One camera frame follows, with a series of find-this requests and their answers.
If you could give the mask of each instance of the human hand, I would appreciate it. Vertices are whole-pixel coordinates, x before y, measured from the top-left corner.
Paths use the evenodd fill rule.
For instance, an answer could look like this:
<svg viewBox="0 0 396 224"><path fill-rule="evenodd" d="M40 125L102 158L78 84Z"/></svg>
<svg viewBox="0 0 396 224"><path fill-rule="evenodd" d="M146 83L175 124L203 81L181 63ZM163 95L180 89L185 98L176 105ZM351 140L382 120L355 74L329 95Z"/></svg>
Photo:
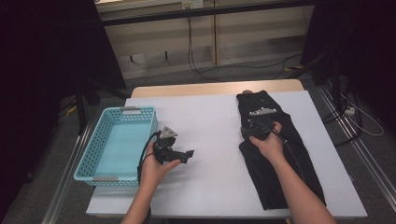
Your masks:
<svg viewBox="0 0 396 224"><path fill-rule="evenodd" d="M148 155L142 166L142 174L140 179L140 186L144 188L156 189L163 181L166 173L180 164L180 160L171 161L167 164L161 165L155 159L153 154L153 142L148 144Z"/></svg>
<svg viewBox="0 0 396 224"><path fill-rule="evenodd" d="M278 122L274 122L274 124L274 129L280 133L282 125ZM273 163L279 159L284 159L282 140L280 140L274 133L270 133L264 141L253 136L250 136L249 139L253 145L259 148L262 155L267 158L269 162Z"/></svg>

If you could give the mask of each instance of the basket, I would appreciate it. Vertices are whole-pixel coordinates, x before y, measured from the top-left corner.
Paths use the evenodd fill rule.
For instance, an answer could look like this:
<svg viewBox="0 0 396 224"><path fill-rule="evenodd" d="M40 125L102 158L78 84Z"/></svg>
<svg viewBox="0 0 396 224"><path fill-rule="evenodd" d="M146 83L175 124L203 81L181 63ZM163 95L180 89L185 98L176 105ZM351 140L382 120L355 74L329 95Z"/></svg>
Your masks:
<svg viewBox="0 0 396 224"><path fill-rule="evenodd" d="M152 106L105 109L75 171L75 180L92 186L137 186L140 155L157 125Z"/></svg>

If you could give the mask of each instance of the white tabletop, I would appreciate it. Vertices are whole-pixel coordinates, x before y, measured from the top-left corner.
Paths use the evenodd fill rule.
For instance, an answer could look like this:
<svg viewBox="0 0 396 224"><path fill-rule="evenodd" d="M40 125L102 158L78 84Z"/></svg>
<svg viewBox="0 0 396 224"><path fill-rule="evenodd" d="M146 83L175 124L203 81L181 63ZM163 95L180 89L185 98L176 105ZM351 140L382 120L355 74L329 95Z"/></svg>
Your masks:
<svg viewBox="0 0 396 224"><path fill-rule="evenodd" d="M366 217L332 141L307 91L269 92L291 115L314 164L326 203L335 217ZM243 141L237 100L232 95L128 99L126 105L154 105L159 129L178 133L174 150L194 149L187 164L172 170L151 202L153 217L289 217L289 209L262 209L239 151ZM131 187L97 187L87 213L122 216Z"/></svg>

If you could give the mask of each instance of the black pants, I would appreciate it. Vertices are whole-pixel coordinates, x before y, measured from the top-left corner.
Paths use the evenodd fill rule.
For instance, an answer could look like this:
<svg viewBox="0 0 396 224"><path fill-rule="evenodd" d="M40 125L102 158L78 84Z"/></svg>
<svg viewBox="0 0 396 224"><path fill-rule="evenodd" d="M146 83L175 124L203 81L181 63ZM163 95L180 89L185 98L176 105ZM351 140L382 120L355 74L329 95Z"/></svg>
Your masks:
<svg viewBox="0 0 396 224"><path fill-rule="evenodd" d="M325 203L318 176L315 173L308 151L291 122L290 115L285 113L266 91L238 94L236 98L239 102L238 109L241 114L243 128L249 128L250 126L248 122L250 119L249 112L256 111L262 107L276 109L275 113L264 116L268 116L269 119L282 124L280 134L284 139L288 140L289 144L289 148L283 147L286 160L305 184ZM264 158L259 149L248 138L240 144L239 149L245 158L248 172L262 202L262 208L264 210L288 208L276 172L271 163Z"/></svg>

